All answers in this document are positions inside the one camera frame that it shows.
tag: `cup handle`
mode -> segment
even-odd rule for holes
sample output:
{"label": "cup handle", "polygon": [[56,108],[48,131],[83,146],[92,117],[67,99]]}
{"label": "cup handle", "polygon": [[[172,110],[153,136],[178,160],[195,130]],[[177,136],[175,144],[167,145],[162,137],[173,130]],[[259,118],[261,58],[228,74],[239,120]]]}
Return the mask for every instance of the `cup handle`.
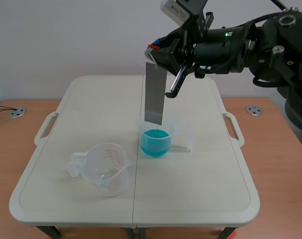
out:
{"label": "cup handle", "polygon": [[71,161],[67,163],[67,170],[71,177],[77,178],[80,173],[80,167],[83,167],[87,161],[87,153],[74,153]]}
{"label": "cup handle", "polygon": [[179,131],[172,135],[170,150],[191,152],[193,149],[193,134],[188,124],[179,125]]}

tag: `table handle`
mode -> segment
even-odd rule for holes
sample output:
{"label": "table handle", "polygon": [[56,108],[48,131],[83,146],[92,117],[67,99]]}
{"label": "table handle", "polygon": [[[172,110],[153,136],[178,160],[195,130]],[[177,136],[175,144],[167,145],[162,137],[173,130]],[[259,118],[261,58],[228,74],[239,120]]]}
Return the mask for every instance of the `table handle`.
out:
{"label": "table handle", "polygon": [[42,123],[42,126],[40,127],[34,139],[34,143],[36,146],[39,144],[40,140],[44,137],[44,134],[48,131],[51,122],[55,120],[58,117],[58,115],[59,115],[58,112],[52,112],[46,117],[45,121]]}
{"label": "table handle", "polygon": [[222,114],[224,118],[229,120],[232,130],[235,133],[236,139],[238,141],[239,147],[242,147],[245,143],[244,136],[242,135],[242,132],[240,130],[239,124],[235,118],[235,116],[229,112],[223,113]]}

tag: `plastic measuring cup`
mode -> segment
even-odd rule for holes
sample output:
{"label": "plastic measuring cup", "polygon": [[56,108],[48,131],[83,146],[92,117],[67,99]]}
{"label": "plastic measuring cup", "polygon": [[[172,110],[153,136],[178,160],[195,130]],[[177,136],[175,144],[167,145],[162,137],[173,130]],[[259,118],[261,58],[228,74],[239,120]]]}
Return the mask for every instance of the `plastic measuring cup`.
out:
{"label": "plastic measuring cup", "polygon": [[189,152],[193,147],[191,130],[176,120],[165,120],[162,125],[141,120],[139,136],[143,152],[153,157],[163,156],[170,148]]}
{"label": "plastic measuring cup", "polygon": [[113,197],[126,188],[129,165],[130,161],[120,145],[102,143],[86,153],[72,154],[67,169],[73,178],[80,174],[85,180],[95,184],[103,195]]}

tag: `metal grommet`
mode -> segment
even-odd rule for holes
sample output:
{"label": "metal grommet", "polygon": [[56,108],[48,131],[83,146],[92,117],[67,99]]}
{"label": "metal grommet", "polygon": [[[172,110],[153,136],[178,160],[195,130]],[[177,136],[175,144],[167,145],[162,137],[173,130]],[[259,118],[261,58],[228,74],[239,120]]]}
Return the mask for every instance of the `metal grommet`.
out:
{"label": "metal grommet", "polygon": [[9,117],[15,119],[23,116],[26,113],[26,108],[20,107],[16,108],[16,110],[13,110],[9,113]]}
{"label": "metal grommet", "polygon": [[285,16],[280,17],[278,22],[281,26],[291,26],[291,25],[295,24],[296,21],[297,21],[297,19],[295,16],[285,15]]}
{"label": "metal grommet", "polygon": [[252,116],[260,116],[262,114],[262,109],[259,106],[247,106],[246,111]]}

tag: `blue liquid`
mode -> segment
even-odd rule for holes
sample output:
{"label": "blue liquid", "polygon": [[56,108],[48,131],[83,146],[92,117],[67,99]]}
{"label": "blue liquid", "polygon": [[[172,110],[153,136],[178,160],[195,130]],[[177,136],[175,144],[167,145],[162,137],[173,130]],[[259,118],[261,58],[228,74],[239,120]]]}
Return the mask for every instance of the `blue liquid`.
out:
{"label": "blue liquid", "polygon": [[160,129],[151,129],[144,132],[140,139],[143,152],[153,157],[164,155],[171,145],[171,138],[166,138],[167,136],[169,136],[169,134]]}

